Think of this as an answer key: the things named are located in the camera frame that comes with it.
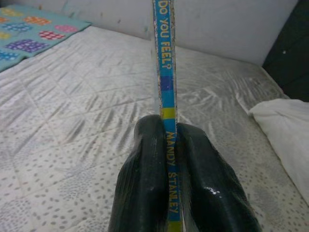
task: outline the pillow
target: pillow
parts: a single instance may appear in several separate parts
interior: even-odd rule
[[[249,112],[309,203],[309,103],[275,99],[261,102]]]

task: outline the fabric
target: fabric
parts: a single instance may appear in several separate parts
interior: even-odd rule
[[[89,25],[26,6],[0,8],[0,72],[56,45]]]
[[[257,104],[250,113],[309,203],[309,103],[275,99]]]
[[[89,27],[0,73],[0,228],[107,230],[135,122],[155,113],[150,48]],[[176,57],[179,121],[206,132],[263,231],[308,231],[306,202],[247,114],[284,98],[278,86],[252,64],[178,47]]]

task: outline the bed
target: bed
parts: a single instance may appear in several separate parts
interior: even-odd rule
[[[135,122],[155,113],[151,43],[88,27],[0,73],[0,231],[104,232]],[[178,119],[234,168],[265,232],[309,208],[248,111],[287,98],[260,67],[176,48]]]

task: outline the blanket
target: blanket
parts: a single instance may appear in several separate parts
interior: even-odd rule
[[[0,72],[47,50],[89,25],[27,6],[0,8]]]

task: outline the wall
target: wall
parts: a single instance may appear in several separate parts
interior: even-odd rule
[[[4,0],[149,37],[151,0]],[[176,43],[262,64],[297,0],[175,0]]]

